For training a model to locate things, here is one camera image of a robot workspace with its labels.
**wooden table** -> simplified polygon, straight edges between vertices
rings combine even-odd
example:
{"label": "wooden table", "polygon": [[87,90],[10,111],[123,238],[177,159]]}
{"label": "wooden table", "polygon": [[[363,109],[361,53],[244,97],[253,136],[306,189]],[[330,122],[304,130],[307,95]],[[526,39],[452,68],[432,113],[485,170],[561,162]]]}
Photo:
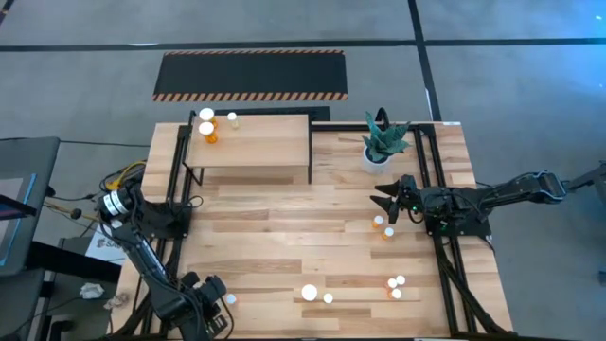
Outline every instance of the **wooden table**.
{"label": "wooden table", "polygon": [[[178,126],[156,125],[143,180],[147,200],[164,200]],[[436,123],[436,130],[448,185],[473,187],[461,126]],[[191,195],[202,195],[205,203],[193,215],[179,273],[217,274],[238,297],[231,308],[233,338],[449,334],[434,247],[424,225],[412,224],[403,214],[389,242],[370,226],[375,215],[384,216],[368,199],[378,194],[374,185],[391,183],[404,173],[421,184],[416,149],[395,155],[387,174],[370,175],[362,170],[362,135],[313,133],[312,185],[296,175],[216,169],[205,173],[201,188],[192,187]],[[412,135],[404,139],[415,143]],[[431,154],[426,157],[435,184]],[[463,237],[460,243],[471,290],[494,320],[510,329],[492,252],[478,238]],[[406,276],[401,300],[389,299],[383,287],[396,275]],[[127,261],[117,292],[133,297],[137,280]],[[318,288],[315,302],[301,298],[301,288],[309,283]],[[454,287],[453,292],[464,331],[462,304]],[[324,293],[333,294],[332,304],[322,302]],[[131,309],[114,309],[116,329]],[[169,337],[179,336],[175,330]]]}

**paper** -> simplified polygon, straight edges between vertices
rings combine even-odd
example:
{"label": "paper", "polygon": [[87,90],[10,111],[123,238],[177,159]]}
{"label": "paper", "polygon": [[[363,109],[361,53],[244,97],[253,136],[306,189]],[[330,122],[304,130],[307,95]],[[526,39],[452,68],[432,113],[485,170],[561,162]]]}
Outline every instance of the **paper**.
{"label": "paper", "polygon": [[[105,230],[110,232],[112,228],[105,227]],[[97,229],[95,231],[93,240],[86,250],[86,257],[109,261],[116,265],[124,264],[126,254],[122,248],[103,235],[100,224],[97,224]]]}

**orange and black striped edge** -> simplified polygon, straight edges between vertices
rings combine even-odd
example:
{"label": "orange and black striped edge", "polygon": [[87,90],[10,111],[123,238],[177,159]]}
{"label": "orange and black striped edge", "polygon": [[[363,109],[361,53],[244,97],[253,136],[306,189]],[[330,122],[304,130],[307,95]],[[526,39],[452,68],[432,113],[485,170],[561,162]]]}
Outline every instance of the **orange and black striped edge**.
{"label": "orange and black striped edge", "polygon": [[[164,55],[204,55],[204,54],[257,54],[257,53],[337,53],[345,54],[343,50],[293,50],[293,49],[261,49],[261,50],[221,50],[221,51],[171,51]],[[269,92],[269,93],[198,93],[198,94],[154,94],[153,101],[181,102],[181,101],[262,101],[262,100],[346,100],[347,93],[315,93],[315,92]]]}

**table leg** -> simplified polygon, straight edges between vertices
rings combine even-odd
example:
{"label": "table leg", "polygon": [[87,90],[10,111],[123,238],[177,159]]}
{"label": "table leg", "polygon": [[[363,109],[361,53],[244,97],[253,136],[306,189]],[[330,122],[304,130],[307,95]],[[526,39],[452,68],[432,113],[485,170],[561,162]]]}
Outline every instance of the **table leg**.
{"label": "table leg", "polygon": [[32,242],[27,254],[28,268],[43,268],[80,278],[117,283],[121,267],[109,261],[79,255],[41,242]]}
{"label": "table leg", "polygon": [[309,150],[309,163],[310,165],[307,167],[307,183],[308,185],[312,184],[312,175],[313,175],[313,132],[312,132],[312,118],[310,115],[307,115],[307,123],[308,123],[308,150]]}

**wooden platform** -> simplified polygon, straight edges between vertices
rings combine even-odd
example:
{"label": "wooden platform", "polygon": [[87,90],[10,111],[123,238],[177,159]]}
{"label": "wooden platform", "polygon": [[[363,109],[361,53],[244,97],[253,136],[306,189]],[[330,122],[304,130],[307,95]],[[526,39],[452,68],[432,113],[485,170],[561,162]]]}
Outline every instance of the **wooden platform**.
{"label": "wooden platform", "polygon": [[307,115],[243,115],[239,129],[216,117],[219,141],[205,142],[195,118],[187,164],[207,167],[297,167],[310,164]]}
{"label": "wooden platform", "polygon": [[[437,124],[437,141],[449,186],[474,186],[460,126]],[[178,124],[158,124],[143,182],[146,198],[163,201]],[[184,242],[179,271],[201,278],[217,274],[239,302],[231,306],[231,337],[412,337],[449,334],[434,247],[424,226],[401,215],[395,237],[385,242],[370,226],[383,214],[368,199],[404,173],[415,175],[419,164],[413,146],[398,154],[388,174],[372,176],[361,166],[361,133],[313,133],[313,183],[305,174],[273,177],[262,173],[205,174],[192,195],[205,198],[196,209]],[[430,171],[433,170],[429,157]],[[435,175],[431,175],[435,184]],[[490,249],[479,239],[460,238],[472,291],[497,323],[510,329],[508,309]],[[401,300],[387,297],[386,281],[405,275]],[[138,274],[127,262],[119,293],[134,296]],[[318,299],[305,302],[301,288],[318,287]],[[321,301],[324,293],[332,304]],[[459,328],[465,330],[458,294]],[[132,307],[115,309],[115,329]],[[179,337],[172,331],[169,337]]]}

